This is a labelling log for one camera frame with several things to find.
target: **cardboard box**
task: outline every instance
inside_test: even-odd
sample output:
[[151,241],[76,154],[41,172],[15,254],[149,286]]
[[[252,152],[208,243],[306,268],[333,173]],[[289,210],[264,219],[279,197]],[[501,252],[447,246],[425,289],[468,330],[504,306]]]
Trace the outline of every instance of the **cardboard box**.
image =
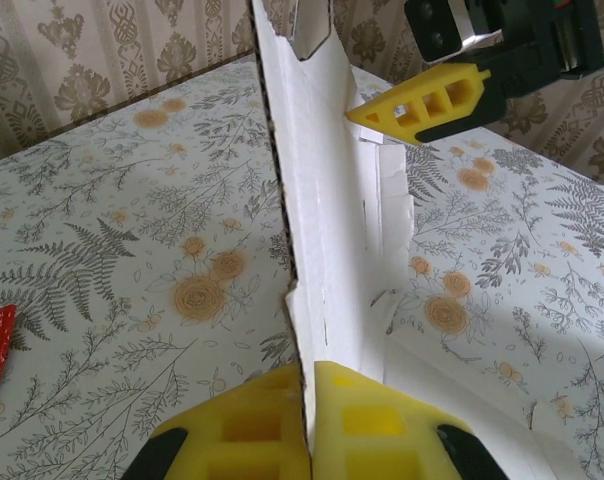
[[381,135],[346,120],[362,99],[327,0],[299,3],[291,42],[276,37],[262,0],[250,8],[295,265],[286,304],[310,446],[313,364],[331,360],[458,416],[511,479],[583,478],[550,409],[524,405],[408,330],[386,335],[401,297],[395,291],[409,284],[413,203],[404,147],[382,145]]

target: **patterned wallpaper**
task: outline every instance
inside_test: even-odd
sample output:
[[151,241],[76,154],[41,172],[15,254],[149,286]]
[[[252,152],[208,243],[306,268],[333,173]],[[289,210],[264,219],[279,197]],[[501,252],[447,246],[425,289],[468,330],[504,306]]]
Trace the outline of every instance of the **patterned wallpaper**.
[[[289,33],[295,0],[264,1]],[[393,83],[426,67],[403,3],[334,0],[352,63]],[[0,158],[251,46],[241,0],[0,0]],[[604,183],[604,71],[511,101],[491,128]]]
[[[604,41],[604,0],[596,3]],[[335,0],[336,27],[351,62],[392,83],[425,65],[400,0]],[[510,102],[495,132],[604,184],[604,70]]]
[[0,158],[251,46],[238,0],[0,0]]

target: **floral wallpaper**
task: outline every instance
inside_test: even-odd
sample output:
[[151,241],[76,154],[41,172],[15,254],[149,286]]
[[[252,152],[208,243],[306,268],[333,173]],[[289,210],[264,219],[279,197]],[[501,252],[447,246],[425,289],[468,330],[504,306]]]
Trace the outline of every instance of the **floral wallpaper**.
[[[604,0],[593,0],[604,41]],[[393,84],[426,68],[404,2],[335,0],[335,25],[351,62]],[[604,184],[604,70],[509,102],[491,130]]]
[[0,0],[0,159],[252,46],[244,1]]
[[[367,99],[388,88],[357,78]],[[392,328],[551,402],[604,479],[604,186],[484,129],[407,149],[413,278]]]
[[294,359],[250,58],[0,161],[0,480],[117,480],[162,421]]

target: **table surface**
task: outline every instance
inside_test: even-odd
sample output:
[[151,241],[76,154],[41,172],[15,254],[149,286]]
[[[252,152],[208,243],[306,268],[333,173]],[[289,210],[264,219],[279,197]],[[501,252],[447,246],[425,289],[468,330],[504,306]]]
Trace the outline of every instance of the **table surface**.
[[[246,58],[0,162],[0,480],[115,480],[160,421],[293,358],[267,142]],[[409,147],[407,179],[394,328],[553,402],[604,478],[604,187],[485,130]]]

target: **yellow plastic clamp jaw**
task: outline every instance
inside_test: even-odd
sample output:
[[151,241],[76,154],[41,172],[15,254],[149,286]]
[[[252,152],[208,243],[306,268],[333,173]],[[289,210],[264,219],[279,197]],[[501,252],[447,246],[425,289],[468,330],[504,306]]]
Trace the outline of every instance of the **yellow plastic clamp jaw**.
[[420,132],[473,114],[488,70],[474,63],[443,63],[347,112],[349,120],[398,140],[420,145]]

